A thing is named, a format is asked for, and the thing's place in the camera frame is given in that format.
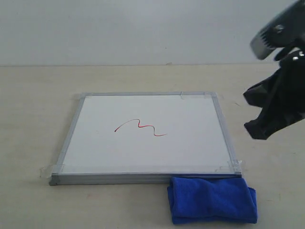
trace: red squiggle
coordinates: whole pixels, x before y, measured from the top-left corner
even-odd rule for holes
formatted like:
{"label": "red squiggle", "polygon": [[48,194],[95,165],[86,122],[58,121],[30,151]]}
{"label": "red squiggle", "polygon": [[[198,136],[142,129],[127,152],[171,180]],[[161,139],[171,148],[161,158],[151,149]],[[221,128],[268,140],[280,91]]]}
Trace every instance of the red squiggle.
{"label": "red squiggle", "polygon": [[[156,136],[156,137],[161,137],[161,136],[167,135],[167,134],[164,134],[164,135],[156,135],[156,134],[155,134],[155,128],[154,128],[153,125],[140,125],[140,120],[139,120],[138,118],[129,120],[129,121],[127,121],[126,123],[131,122],[131,121],[134,121],[134,120],[138,120],[138,121],[139,121],[139,123],[138,123],[138,127],[139,127],[139,128],[151,126],[151,127],[153,128],[153,135]],[[120,125],[118,128],[116,128],[116,129],[115,129],[115,132],[117,132],[117,130],[120,129],[120,127],[121,127],[122,125]]]}

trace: blue microfiber towel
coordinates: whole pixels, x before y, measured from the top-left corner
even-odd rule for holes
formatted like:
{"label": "blue microfiber towel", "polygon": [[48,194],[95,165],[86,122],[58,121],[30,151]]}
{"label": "blue microfiber towel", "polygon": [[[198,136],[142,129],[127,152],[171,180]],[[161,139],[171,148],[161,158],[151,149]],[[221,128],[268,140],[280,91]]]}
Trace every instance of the blue microfiber towel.
{"label": "blue microfiber towel", "polygon": [[215,220],[257,222],[256,192],[243,178],[173,177],[167,192],[173,224]]}

